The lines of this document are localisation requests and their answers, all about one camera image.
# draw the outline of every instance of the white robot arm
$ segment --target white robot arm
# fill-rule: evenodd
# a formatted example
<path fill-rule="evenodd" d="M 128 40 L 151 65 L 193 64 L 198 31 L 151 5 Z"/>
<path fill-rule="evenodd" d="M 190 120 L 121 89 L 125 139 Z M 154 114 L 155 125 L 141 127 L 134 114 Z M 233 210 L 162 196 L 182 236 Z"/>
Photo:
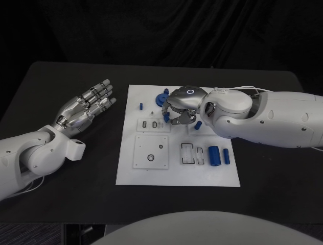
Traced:
<path fill-rule="evenodd" d="M 70 137 L 86 129 L 93 117 L 113 104 L 115 98 L 108 99 L 110 89 L 109 80 L 103 80 L 67 101 L 51 125 L 0 140 L 0 200 L 34 179 L 53 173 L 64 158 L 80 160 L 85 144 Z"/>
<path fill-rule="evenodd" d="M 323 146 L 323 96 L 298 92 L 265 91 L 247 96 L 236 89 L 175 89 L 162 104 L 181 115 L 168 123 L 188 124 L 195 114 L 223 138 L 242 138 L 253 143 L 283 148 Z"/>

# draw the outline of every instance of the black curtain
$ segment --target black curtain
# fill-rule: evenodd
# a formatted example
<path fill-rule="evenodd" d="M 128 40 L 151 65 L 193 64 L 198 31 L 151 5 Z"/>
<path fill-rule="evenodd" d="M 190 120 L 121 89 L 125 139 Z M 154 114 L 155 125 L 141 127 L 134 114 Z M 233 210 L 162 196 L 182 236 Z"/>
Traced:
<path fill-rule="evenodd" d="M 0 117 L 36 60 L 289 70 L 323 95 L 323 1 L 0 2 Z"/>

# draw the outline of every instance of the table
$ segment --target table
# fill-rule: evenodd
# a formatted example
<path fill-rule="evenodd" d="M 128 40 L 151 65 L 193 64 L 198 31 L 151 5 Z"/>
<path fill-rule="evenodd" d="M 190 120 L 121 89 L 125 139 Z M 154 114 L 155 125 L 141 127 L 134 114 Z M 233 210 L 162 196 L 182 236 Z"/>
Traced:
<path fill-rule="evenodd" d="M 36 62 L 0 122 L 0 139 L 50 124 L 63 103 L 103 79 L 116 103 L 76 135 L 80 161 L 64 161 L 30 193 L 0 202 L 0 222 L 128 224 L 191 210 L 246 214 L 278 223 L 323 223 L 323 153 L 233 139 L 240 187 L 115 186 L 128 84 L 302 91 L 285 71 Z"/>

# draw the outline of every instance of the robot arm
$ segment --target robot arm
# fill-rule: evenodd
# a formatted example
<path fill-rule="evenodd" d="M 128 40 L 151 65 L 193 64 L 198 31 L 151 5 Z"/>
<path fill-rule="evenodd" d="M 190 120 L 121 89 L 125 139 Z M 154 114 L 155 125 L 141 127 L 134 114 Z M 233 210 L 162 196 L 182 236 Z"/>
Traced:
<path fill-rule="evenodd" d="M 247 96 L 226 88 L 214 88 L 208 94 L 203 91 L 204 96 L 188 96 L 190 90 L 190 86 L 177 89 L 165 105 L 195 111 L 220 137 L 239 137 L 283 148 L 323 146 L 323 96 L 298 92 L 262 92 Z"/>
<path fill-rule="evenodd" d="M 80 160 L 85 144 L 70 137 L 87 128 L 93 117 L 113 104 L 115 98 L 108 99 L 110 89 L 109 80 L 103 80 L 67 101 L 51 125 L 0 140 L 0 200 L 34 179 L 53 173 L 64 158 Z M 20 171 L 18 163 L 27 171 Z"/>

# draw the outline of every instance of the circular hole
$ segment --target circular hole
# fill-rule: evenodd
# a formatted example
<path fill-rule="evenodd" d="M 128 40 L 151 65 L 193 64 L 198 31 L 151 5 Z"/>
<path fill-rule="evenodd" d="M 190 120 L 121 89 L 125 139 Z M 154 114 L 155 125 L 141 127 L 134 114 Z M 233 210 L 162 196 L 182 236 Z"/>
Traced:
<path fill-rule="evenodd" d="M 151 162 L 151 161 L 154 160 L 154 155 L 149 154 L 149 155 L 146 156 L 146 159 L 148 159 L 148 161 Z"/>

